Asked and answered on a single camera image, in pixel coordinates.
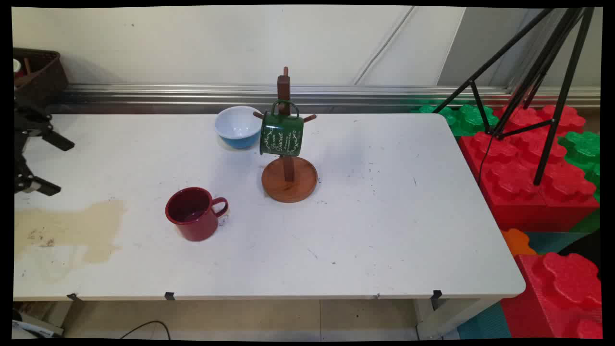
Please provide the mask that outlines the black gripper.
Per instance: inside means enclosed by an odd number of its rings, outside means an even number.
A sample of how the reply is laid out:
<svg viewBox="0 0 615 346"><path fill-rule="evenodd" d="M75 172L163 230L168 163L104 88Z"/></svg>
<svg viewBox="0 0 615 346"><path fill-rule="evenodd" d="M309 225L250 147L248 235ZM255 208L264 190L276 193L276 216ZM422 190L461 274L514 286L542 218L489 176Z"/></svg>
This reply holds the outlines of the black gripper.
<svg viewBox="0 0 615 346"><path fill-rule="evenodd" d="M31 136L40 136L48 144L68 151L75 143L54 130L52 116L42 108L16 103L14 105L14 193L38 191L46 196L60 193L61 187L33 175L26 164L24 149Z"/></svg>

